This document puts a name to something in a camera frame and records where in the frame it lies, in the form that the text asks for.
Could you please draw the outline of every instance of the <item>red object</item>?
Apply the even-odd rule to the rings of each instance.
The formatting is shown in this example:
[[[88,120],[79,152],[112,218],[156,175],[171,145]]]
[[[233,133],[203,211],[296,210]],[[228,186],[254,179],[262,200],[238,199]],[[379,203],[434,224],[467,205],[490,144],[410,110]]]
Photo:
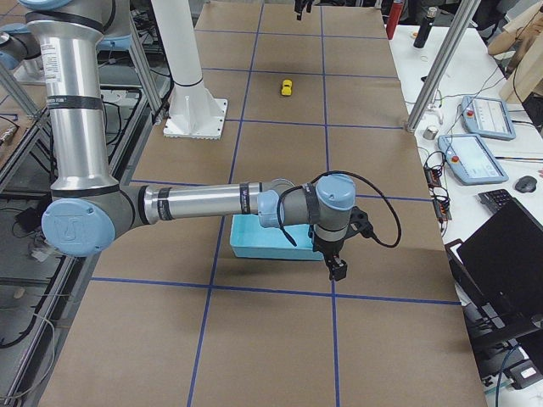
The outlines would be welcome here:
[[[394,0],[390,8],[389,20],[387,21],[387,37],[391,40],[394,31],[400,21],[401,10],[404,8],[404,0]]]

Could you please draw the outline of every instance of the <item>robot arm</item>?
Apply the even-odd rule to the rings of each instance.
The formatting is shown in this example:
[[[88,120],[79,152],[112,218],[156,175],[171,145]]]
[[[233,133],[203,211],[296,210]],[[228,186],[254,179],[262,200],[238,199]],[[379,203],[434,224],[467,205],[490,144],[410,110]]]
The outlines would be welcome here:
[[[123,21],[129,16],[128,0],[20,3],[34,10],[26,21],[42,49],[59,169],[42,229],[60,251],[80,257],[96,254],[132,228],[158,220],[252,214],[264,227],[281,228],[294,245],[283,227],[311,225],[314,250],[323,253],[330,279],[339,280],[347,269],[339,257],[344,240],[359,233],[376,239],[367,215],[354,207],[354,182],[339,174],[325,174],[299,187],[273,181],[120,188],[108,168],[96,47],[104,44],[104,34],[114,33],[106,44],[116,47],[130,32]],[[311,1],[296,4],[309,8]]]
[[[40,44],[24,24],[0,27],[0,64],[14,70],[23,60],[40,55]]]

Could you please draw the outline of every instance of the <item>blue joint cap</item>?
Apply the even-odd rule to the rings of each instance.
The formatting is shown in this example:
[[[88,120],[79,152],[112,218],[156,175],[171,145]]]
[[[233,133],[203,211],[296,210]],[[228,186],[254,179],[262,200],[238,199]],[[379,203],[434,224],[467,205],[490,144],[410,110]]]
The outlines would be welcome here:
[[[64,198],[51,203],[42,217],[47,240],[62,253],[87,257],[105,250],[115,240],[115,227],[97,205]]]
[[[74,0],[19,0],[26,8],[30,10],[55,10],[56,8],[64,7]]]
[[[277,220],[277,201],[279,194],[272,189],[261,192],[256,198],[258,202],[258,220],[262,227],[279,227]],[[281,205],[281,220],[285,219],[283,205]]]
[[[6,70],[14,70],[19,66],[19,61],[8,53],[0,52],[0,64],[2,64]]]
[[[8,34],[30,34],[31,31],[23,23],[6,24],[0,27],[0,31]]]
[[[98,51],[128,51],[132,44],[132,36],[106,36],[98,43]]]
[[[316,184],[316,195],[321,204],[331,209],[351,210],[355,206],[355,183],[343,174],[324,176]]]

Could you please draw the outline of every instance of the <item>computer mouse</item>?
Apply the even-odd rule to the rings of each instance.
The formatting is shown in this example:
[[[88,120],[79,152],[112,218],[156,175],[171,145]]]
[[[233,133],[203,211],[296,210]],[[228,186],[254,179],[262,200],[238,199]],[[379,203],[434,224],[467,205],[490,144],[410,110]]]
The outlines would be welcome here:
[[[515,184],[515,189],[519,192],[533,192],[535,191],[535,186],[537,185],[537,180],[533,176],[523,176],[518,179]]]

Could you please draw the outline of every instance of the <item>sticker label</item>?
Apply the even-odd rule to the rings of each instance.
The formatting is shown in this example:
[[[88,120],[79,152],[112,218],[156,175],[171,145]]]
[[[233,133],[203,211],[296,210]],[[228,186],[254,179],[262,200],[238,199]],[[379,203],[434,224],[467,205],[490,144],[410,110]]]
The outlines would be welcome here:
[[[529,368],[526,369],[525,371],[522,371],[522,372],[520,373],[520,375],[521,375],[523,378],[527,379],[528,377],[533,376],[535,373],[537,373],[537,371],[535,371],[535,369],[534,369],[533,367],[529,367]]]
[[[42,59],[45,83],[60,82],[59,56],[57,48],[53,44],[42,45]]]

